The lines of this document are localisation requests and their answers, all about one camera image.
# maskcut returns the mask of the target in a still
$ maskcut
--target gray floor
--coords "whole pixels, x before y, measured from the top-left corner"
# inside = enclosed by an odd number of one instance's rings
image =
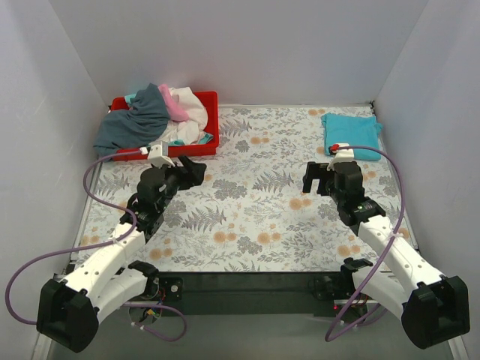
[[[154,327],[174,335],[180,323],[164,318]],[[309,315],[189,316],[188,325],[183,339],[165,343],[132,328],[127,310],[121,309],[101,325],[83,352],[74,354],[55,344],[48,359],[453,359],[448,343],[416,348],[391,314],[331,343],[323,340],[329,324]]]

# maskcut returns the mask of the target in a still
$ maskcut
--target red plastic container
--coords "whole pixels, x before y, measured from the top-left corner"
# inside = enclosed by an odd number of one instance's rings
[[[177,158],[180,155],[187,156],[203,156],[203,155],[215,155],[217,153],[217,147],[220,143],[220,136],[218,134],[218,95],[215,91],[201,91],[194,92],[195,96],[199,98],[203,106],[207,110],[208,123],[205,127],[205,132],[213,135],[213,139],[204,145],[186,145],[186,146],[169,146],[168,156],[171,158]],[[112,101],[111,110],[128,110],[128,105],[123,97],[117,97]],[[137,148],[123,148],[117,151],[122,152],[134,152]],[[114,157],[115,161],[129,161],[129,160],[145,160],[147,155],[128,155]]]

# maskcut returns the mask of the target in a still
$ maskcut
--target pink cloth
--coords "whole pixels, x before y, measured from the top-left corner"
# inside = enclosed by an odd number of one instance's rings
[[[160,93],[163,96],[163,101],[165,101],[166,105],[166,111],[168,111],[170,114],[170,119],[174,122],[186,122],[188,120],[188,114],[175,102],[175,100],[173,100],[167,84],[158,86],[158,90],[160,90]]]

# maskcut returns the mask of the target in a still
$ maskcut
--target gray towel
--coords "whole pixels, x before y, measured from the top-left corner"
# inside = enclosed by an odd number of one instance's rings
[[[150,84],[136,93],[132,110],[108,113],[100,124],[94,148],[100,156],[115,154],[119,149],[147,146],[167,128],[170,115],[156,85]]]

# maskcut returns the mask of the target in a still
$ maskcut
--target floral tablecloth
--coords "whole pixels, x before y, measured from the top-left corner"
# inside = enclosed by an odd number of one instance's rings
[[[369,107],[220,108],[220,147],[207,164],[202,186],[179,192],[157,234],[131,261],[161,271],[338,271],[346,257],[375,260],[371,248],[338,219],[335,204],[302,193],[308,161],[328,162],[323,151],[323,113],[371,116]],[[392,222],[400,202],[385,159],[359,161],[367,195]],[[102,166],[96,194],[126,205],[146,162]],[[93,202],[81,244],[106,241],[121,213]],[[404,223],[401,231],[410,240]],[[81,263],[91,252],[78,254]]]

